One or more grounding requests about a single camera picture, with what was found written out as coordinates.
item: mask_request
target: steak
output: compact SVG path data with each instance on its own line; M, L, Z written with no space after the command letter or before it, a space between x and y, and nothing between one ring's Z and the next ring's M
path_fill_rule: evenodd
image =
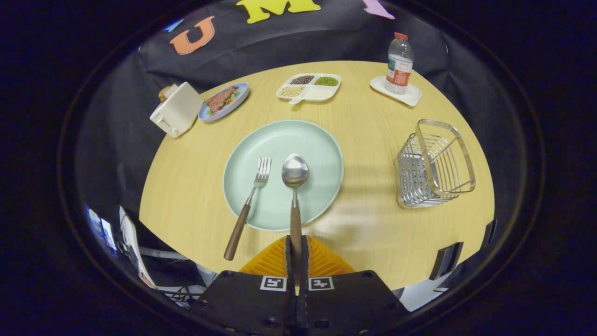
M211 112L217 112L222 108L222 106L224 106L224 103L226 103L228 98L230 98L230 96L236 92L236 89L238 89L238 87L231 86L217 95L209 98L205 101L205 103L210 107Z

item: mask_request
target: toaster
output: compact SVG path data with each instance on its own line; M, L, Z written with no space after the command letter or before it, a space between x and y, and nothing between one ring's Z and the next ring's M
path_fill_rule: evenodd
M172 85L164 95L166 100L149 119L172 138L177 138L193 126L204 99L188 82Z

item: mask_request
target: spoon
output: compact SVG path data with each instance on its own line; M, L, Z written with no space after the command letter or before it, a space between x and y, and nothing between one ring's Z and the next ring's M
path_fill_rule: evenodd
M293 206L290 209L290 243L292 247L293 269L295 283L300 281L301 258L303 249L301 245L301 220L297 189L307 182L309 167L304 159L298 154L290 154L282 166L282 181L294 190Z

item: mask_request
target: stainless steel basket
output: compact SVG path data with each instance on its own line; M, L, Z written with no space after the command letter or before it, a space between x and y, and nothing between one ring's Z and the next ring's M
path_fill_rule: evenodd
M454 139L448 141L443 136L429 134L428 129L433 127L439 127L433 133L446 133ZM458 166L463 163L467 171L460 172ZM439 121L419 120L415 133L398 153L394 167L396 200L403 208L434 206L475 189L475 172L460 133Z

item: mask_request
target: plastic bottle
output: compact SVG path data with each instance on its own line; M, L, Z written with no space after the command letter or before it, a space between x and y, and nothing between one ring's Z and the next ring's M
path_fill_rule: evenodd
M391 93L405 94L408 77L413 70L414 54L408 43L408 36L394 33L395 39L388 49L385 87Z

